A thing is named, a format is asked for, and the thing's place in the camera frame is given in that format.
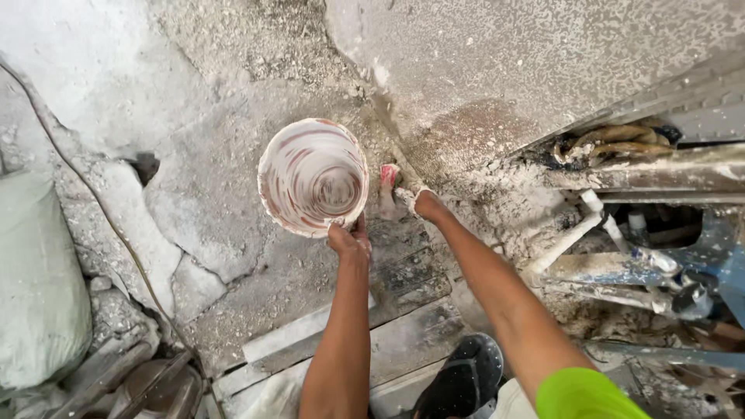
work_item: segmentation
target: stain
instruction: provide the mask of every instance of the stain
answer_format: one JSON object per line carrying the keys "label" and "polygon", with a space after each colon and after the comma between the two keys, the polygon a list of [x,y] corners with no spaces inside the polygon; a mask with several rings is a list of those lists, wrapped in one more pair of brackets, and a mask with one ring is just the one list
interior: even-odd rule
{"label": "stain", "polygon": [[432,186],[454,174],[518,150],[526,137],[540,138],[538,123],[516,114],[514,106],[485,99],[434,120],[419,135],[401,139],[409,163]]}

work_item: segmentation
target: green sleeve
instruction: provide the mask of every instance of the green sleeve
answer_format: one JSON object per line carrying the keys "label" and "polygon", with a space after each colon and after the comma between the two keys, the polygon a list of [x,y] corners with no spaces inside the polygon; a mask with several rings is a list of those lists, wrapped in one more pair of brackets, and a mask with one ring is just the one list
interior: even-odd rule
{"label": "green sleeve", "polygon": [[536,413],[541,419],[649,419],[608,377],[588,368],[564,368],[543,380]]}

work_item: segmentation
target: white bucket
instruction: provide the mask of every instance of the white bucket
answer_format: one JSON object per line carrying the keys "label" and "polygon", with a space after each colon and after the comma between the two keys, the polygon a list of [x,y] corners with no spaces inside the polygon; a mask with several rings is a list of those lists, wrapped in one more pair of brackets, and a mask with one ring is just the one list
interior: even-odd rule
{"label": "white bucket", "polygon": [[269,142],[258,181],[274,222],[301,236],[325,237],[332,221],[351,227],[362,213],[370,176],[349,130],[328,119],[303,119]]}

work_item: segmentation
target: cloth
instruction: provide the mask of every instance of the cloth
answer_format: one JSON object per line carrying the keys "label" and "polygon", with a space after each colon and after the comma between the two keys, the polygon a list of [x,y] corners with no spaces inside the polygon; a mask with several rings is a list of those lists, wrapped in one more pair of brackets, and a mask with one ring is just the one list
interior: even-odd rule
{"label": "cloth", "polygon": [[546,378],[536,393],[541,419],[649,419],[605,375],[589,368],[564,368]]}
{"label": "cloth", "polygon": [[497,409],[489,419],[538,419],[538,415],[520,383],[513,378],[499,388]]}

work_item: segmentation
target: finger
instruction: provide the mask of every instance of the finger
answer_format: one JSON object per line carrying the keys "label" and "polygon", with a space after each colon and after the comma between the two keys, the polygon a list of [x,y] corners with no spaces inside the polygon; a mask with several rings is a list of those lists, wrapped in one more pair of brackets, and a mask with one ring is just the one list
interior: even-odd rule
{"label": "finger", "polygon": [[332,222],[329,226],[329,240],[332,241],[342,241],[347,236],[349,236],[349,232],[341,228],[339,224]]}
{"label": "finger", "polygon": [[365,213],[362,212],[357,218],[357,225],[355,226],[355,233],[367,235],[367,226],[365,226]]}

